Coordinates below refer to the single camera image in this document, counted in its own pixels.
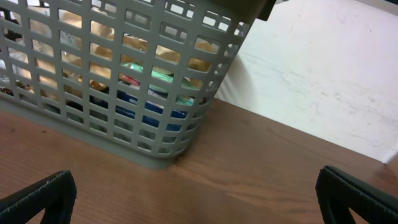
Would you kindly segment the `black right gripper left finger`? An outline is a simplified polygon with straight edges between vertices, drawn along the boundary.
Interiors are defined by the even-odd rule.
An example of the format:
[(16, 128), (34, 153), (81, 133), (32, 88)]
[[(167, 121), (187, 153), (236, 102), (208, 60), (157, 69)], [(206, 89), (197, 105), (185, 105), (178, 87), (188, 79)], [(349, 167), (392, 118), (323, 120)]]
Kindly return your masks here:
[(77, 188), (69, 170), (58, 171), (1, 199), (1, 223), (27, 223), (44, 210), (41, 224), (69, 224)]

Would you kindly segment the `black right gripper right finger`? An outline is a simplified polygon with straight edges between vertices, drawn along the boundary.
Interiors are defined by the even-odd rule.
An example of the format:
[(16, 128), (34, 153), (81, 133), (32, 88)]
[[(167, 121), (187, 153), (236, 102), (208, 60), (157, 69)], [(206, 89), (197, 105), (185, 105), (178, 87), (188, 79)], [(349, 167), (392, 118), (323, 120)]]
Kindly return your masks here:
[(368, 223), (397, 224), (397, 198), (333, 166), (324, 166), (315, 190), (323, 221), (352, 223), (351, 211)]

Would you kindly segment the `teal snack packet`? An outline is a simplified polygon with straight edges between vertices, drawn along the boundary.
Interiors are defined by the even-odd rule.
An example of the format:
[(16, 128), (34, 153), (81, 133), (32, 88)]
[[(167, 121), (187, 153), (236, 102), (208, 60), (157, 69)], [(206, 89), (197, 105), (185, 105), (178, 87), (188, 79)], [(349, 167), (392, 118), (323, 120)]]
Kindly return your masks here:
[[(130, 68), (132, 70), (135, 70), (137, 72), (142, 72), (143, 71), (143, 66), (138, 65), (136, 63), (124, 63), (123, 64), (124, 67), (126, 68)], [(156, 72), (155, 70), (151, 71), (151, 76), (154, 78), (157, 78), (159, 80), (162, 80), (164, 82), (167, 83), (172, 83), (173, 79), (174, 79), (174, 75), (173, 73), (171, 74), (165, 74), (162, 72)], [(132, 86), (136, 86), (137, 88), (140, 86), (140, 81), (136, 80), (135, 78), (129, 77), (129, 76), (125, 76), (123, 75), (122, 78), (124, 78), (126, 80), (126, 82), (130, 83)], [(187, 79), (184, 78), (182, 80), (182, 87), (184, 88), (189, 88), (189, 89), (195, 89), (196, 87), (192, 84), (192, 82)], [(166, 98), (166, 96), (169, 94), (169, 91), (166, 90), (165, 88), (159, 87), (159, 86), (155, 86), (153, 84), (149, 85), (149, 91), (150, 93), (153, 93), (155, 95), (159, 95), (161, 98)], [(194, 96), (185, 96), (185, 95), (178, 95), (176, 98), (176, 102), (178, 104), (181, 105), (193, 105), (194, 103)]]

